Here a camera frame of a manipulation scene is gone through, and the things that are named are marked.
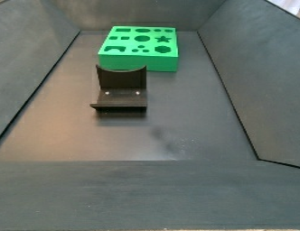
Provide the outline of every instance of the black plastic holder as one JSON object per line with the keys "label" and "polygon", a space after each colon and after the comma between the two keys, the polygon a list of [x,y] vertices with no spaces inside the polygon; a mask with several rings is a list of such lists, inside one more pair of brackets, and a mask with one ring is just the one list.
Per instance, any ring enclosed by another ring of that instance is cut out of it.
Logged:
{"label": "black plastic holder", "polygon": [[97,103],[90,106],[103,113],[143,113],[147,107],[146,66],[134,70],[95,67],[101,91]]}

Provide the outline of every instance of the bin floor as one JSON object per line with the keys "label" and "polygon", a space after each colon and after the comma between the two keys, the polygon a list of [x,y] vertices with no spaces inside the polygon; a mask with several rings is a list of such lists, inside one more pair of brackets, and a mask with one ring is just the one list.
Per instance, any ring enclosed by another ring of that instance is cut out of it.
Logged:
{"label": "bin floor", "polygon": [[145,118],[99,118],[83,32],[0,141],[0,230],[300,229],[300,169],[256,159],[205,47],[149,72]]}
{"label": "bin floor", "polygon": [[83,33],[0,143],[0,161],[254,159],[195,32],[179,32],[178,72],[147,72],[145,117],[101,118],[97,52],[106,33]]}

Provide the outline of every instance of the circular hole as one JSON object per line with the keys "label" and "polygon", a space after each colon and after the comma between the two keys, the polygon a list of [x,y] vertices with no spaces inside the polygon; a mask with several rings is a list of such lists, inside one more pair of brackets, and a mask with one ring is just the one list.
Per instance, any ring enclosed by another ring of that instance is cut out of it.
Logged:
{"label": "circular hole", "polygon": [[147,42],[150,40],[150,37],[149,36],[137,36],[135,37],[135,41],[138,42]]}
{"label": "circular hole", "polygon": [[149,29],[135,29],[137,32],[150,32]]}

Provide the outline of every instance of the green foam block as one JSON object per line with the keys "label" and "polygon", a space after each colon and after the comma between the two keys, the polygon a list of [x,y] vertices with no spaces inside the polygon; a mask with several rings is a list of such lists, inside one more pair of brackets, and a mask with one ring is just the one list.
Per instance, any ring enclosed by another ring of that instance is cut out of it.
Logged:
{"label": "green foam block", "polygon": [[105,69],[177,71],[178,46],[175,28],[114,26],[98,52]]}

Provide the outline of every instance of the dark gray surface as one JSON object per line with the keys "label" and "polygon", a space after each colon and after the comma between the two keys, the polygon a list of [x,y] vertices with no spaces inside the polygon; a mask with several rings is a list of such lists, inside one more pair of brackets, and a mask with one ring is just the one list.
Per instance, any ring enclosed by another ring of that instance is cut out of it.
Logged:
{"label": "dark gray surface", "polygon": [[300,229],[300,170],[274,163],[0,163],[0,230]]}
{"label": "dark gray surface", "polygon": [[300,19],[229,0],[199,33],[258,157],[300,166]]}
{"label": "dark gray surface", "polygon": [[78,32],[48,1],[0,4],[0,133]]}
{"label": "dark gray surface", "polygon": [[225,0],[51,0],[83,31],[113,25],[173,26],[194,31]]}
{"label": "dark gray surface", "polygon": [[197,32],[178,33],[178,72],[147,72],[146,117],[99,119],[89,105],[106,35],[78,37],[0,142],[0,161],[253,160]]}

